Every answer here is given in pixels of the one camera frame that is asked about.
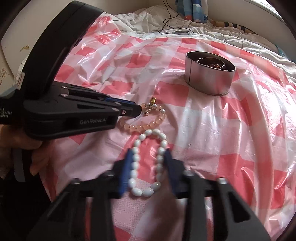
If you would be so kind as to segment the person's left hand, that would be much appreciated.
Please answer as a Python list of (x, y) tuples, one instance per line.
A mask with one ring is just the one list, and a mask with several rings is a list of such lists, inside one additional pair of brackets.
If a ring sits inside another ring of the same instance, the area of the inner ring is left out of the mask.
[(1, 125), (1, 178), (12, 170), (17, 157), (30, 164), (35, 176), (50, 162), (55, 141), (39, 141), (28, 137), (22, 128)]

